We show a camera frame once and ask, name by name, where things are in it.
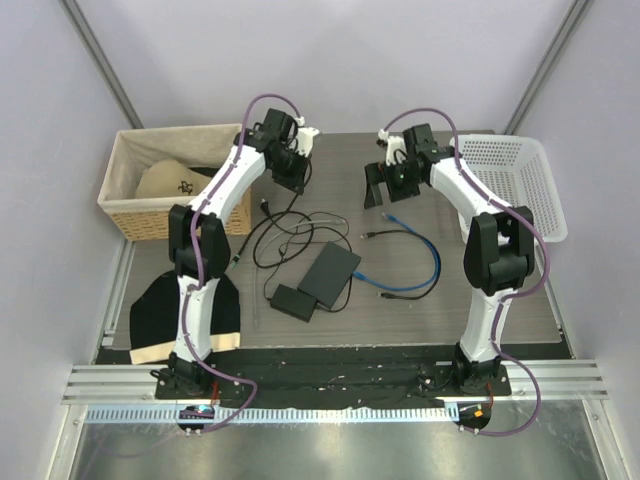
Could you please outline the black network switch box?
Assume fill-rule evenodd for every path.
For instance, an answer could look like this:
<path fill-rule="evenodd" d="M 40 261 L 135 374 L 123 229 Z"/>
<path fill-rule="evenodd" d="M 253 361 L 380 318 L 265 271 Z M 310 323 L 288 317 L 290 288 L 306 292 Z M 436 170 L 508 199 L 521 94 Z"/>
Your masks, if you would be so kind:
<path fill-rule="evenodd" d="M 328 242 L 303 276 L 297 289 L 331 309 L 361 262 L 353 252 Z"/>

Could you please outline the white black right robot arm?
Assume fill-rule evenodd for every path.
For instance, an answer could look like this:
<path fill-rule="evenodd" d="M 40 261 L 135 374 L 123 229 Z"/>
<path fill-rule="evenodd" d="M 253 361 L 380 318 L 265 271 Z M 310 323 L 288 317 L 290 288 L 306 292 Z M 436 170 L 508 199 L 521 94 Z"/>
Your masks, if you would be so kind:
<path fill-rule="evenodd" d="M 500 200 L 469 169 L 453 143 L 442 147 L 429 125 L 401 135 L 380 130 L 377 143 L 386 151 L 382 162 L 366 165 L 367 208 L 381 202 L 385 185 L 392 201 L 419 193 L 420 184 L 440 192 L 463 217 L 469 231 L 463 269 L 472 287 L 466 329 L 456 344 L 451 380 L 457 391 L 472 395 L 499 375 L 500 342 L 513 295 L 534 268 L 533 214 L 526 207 L 508 213 Z"/>

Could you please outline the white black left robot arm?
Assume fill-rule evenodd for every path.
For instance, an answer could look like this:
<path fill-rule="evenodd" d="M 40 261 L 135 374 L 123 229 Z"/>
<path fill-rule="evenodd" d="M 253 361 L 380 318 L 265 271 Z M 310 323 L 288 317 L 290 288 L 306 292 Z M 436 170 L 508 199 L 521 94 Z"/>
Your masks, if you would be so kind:
<path fill-rule="evenodd" d="M 236 134 L 230 152 L 209 184 L 187 205 L 169 213 L 169 257 L 179 289 L 176 343 L 167 373 L 190 398 L 213 385 L 210 328 L 214 297 L 231 261 L 225 226 L 245 192 L 267 170 L 275 183 L 301 194 L 320 130 L 302 117 L 270 109 L 264 120 Z"/>

